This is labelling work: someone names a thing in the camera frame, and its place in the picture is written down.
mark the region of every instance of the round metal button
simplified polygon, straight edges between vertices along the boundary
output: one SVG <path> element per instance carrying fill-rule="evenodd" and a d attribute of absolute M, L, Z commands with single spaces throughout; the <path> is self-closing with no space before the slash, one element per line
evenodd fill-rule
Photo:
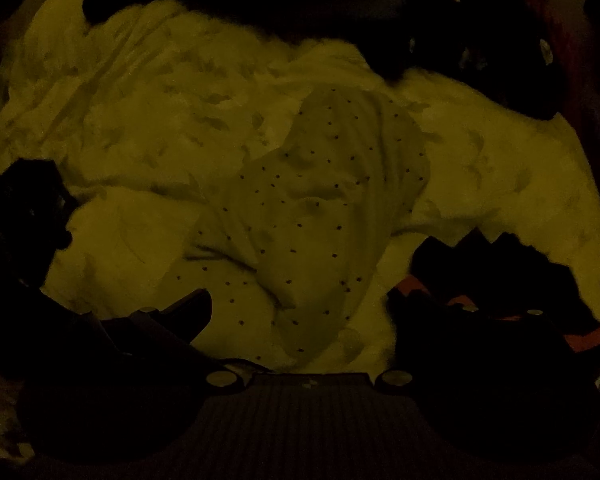
<path fill-rule="evenodd" d="M 391 386 L 404 386 L 413 381 L 413 376 L 402 370 L 391 370 L 382 374 L 382 380 Z"/>
<path fill-rule="evenodd" d="M 225 386 L 231 386 L 235 381 L 238 380 L 238 376 L 233 372 L 218 370 L 217 372 L 211 372 L 206 376 L 206 382 L 217 388 L 224 388 Z"/>

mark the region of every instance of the bed sheet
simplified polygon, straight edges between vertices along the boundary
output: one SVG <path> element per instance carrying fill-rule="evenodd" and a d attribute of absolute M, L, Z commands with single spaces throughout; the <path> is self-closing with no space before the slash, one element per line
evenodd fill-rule
<path fill-rule="evenodd" d="M 173 0 L 125 9 L 94 28 L 81 4 L 47 0 L 39 10 L 14 46 L 0 113 L 0 173 L 20 156 L 51 158 L 82 203 L 68 226 L 74 242 L 56 254 L 43 289 L 67 308 L 126 316 L 197 288 L 178 266 L 211 197 L 284 145 L 316 88 L 338 84 L 410 114 L 429 164 L 426 186 L 397 219 L 347 323 L 309 362 L 285 351 L 280 332 L 240 326 L 236 341 L 220 282 L 210 288 L 212 322 L 194 346 L 253 360 L 266 339 L 269 351 L 258 355 L 275 369 L 374 379 L 394 345 L 384 295 L 413 251 L 428 235 L 455 244 L 475 227 L 489 240 L 517 234 L 569 266 L 600 320 L 600 198 L 560 115 L 532 120 L 422 70 L 389 88 L 350 44 L 265 41 Z M 246 300 L 276 304 L 263 287 Z"/>

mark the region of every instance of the ribbed surface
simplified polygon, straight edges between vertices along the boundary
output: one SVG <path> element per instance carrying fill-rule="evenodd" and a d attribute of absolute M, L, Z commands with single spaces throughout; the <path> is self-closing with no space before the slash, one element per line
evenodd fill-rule
<path fill-rule="evenodd" d="M 365 374 L 257 375 L 243 393 L 209 399 L 186 434 L 145 460 L 70 466 L 38 457 L 25 472 L 27 480 L 587 480 L 597 474 L 580 456 L 544 466 L 499 465 L 455 450 L 411 399 L 377 393 Z"/>

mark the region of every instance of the polka dot cloth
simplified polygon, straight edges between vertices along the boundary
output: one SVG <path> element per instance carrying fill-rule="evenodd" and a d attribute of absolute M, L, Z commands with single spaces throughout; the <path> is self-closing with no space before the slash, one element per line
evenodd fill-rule
<path fill-rule="evenodd" d="M 167 280 L 213 297 L 194 345 L 278 370 L 312 361 L 355 313 L 428 179 L 422 133 L 404 108 L 358 89 L 315 89 L 284 145 L 213 200 Z"/>

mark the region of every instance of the blanket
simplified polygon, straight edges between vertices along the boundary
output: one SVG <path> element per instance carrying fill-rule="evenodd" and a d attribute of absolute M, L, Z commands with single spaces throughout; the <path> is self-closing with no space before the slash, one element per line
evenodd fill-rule
<path fill-rule="evenodd" d="M 96 27 L 86 23 L 81 5 L 47 0 L 37 13 L 14 47 L 10 100 L 0 113 L 0 173 L 20 156 L 52 159 L 81 203 L 68 225 L 74 241 L 56 254 L 43 287 L 65 307 L 101 319 L 126 316 L 166 307 L 205 279 L 214 312 L 193 342 L 199 350 L 216 358 L 260 357 L 277 370 L 358 371 L 374 379 L 395 343 L 384 297 L 406 275 L 413 251 L 427 236 L 454 245 L 478 227 L 489 240 L 514 233 L 568 266 L 600 321 L 600 198 L 575 132 L 560 115 L 532 120 L 424 70 L 407 72 L 389 88 L 351 44 L 264 40 L 249 27 L 189 12 L 174 0 L 129 7 Z M 315 92 L 332 84 L 340 101 L 320 120 L 348 127 L 346 96 L 358 96 L 358 116 L 368 124 L 356 130 L 359 143 L 347 153 L 320 140 L 319 165 L 280 160 L 280 148 L 325 134 L 328 124 L 309 128 L 299 113 L 317 113 Z M 394 187 L 381 202 L 382 193 L 365 196 L 353 179 L 371 176 L 369 186 L 388 189 L 382 176 L 389 173 L 383 172 L 393 170 L 369 147 L 395 134 L 378 120 L 380 110 L 393 119 L 394 105 L 401 128 L 410 132 L 404 142 L 412 144 L 383 155 L 422 159 L 429 177 L 422 190 L 420 181 Z M 363 157 L 355 171 L 344 166 L 351 156 Z M 268 200 L 287 193 L 294 202 L 261 206 L 239 175 L 278 162 L 299 174 L 297 165 L 304 164 L 315 190 L 310 184 L 268 185 Z M 343 189 L 327 193 L 335 176 Z M 253 178 L 252 188 L 264 184 L 258 180 L 263 175 Z M 275 184 L 271 174 L 266 178 Z M 320 213 L 302 210 L 318 192 L 312 202 Z M 337 238 L 334 231 L 340 214 L 334 208 L 347 194 L 359 204 L 360 216 L 351 214 L 350 225 L 374 236 L 366 245 L 350 247 L 345 240 L 352 238 Z M 405 209 L 384 210 L 402 202 Z M 214 216 L 225 213 L 222 207 L 234 213 L 229 206 L 238 208 L 233 221 Z M 316 253 L 299 265 L 305 247 L 283 251 L 282 238 L 271 231 L 273 218 L 285 218 L 289 236 L 301 237 L 292 241 L 321 247 L 330 264 Z M 389 218 L 394 222 L 384 224 Z M 253 219 L 254 229 L 256 221 L 261 226 L 251 237 L 244 236 L 246 219 Z M 293 234 L 292 220 L 310 225 L 311 235 Z M 267 248 L 272 254 L 257 252 Z M 213 278 L 202 276 L 205 258 L 208 268 L 217 266 Z M 336 275 L 346 284 L 334 284 Z M 286 280 L 298 287 L 285 288 Z M 238 290 L 243 282 L 246 288 Z M 245 317 L 236 319 L 238 301 Z M 337 316 L 330 319 L 338 322 L 323 325 L 324 311 L 332 309 Z M 290 316 L 296 312 L 301 320 Z M 315 341 L 308 326 L 320 333 Z M 305 328 L 293 334 L 298 327 Z M 301 343 L 311 350 L 298 352 Z"/>

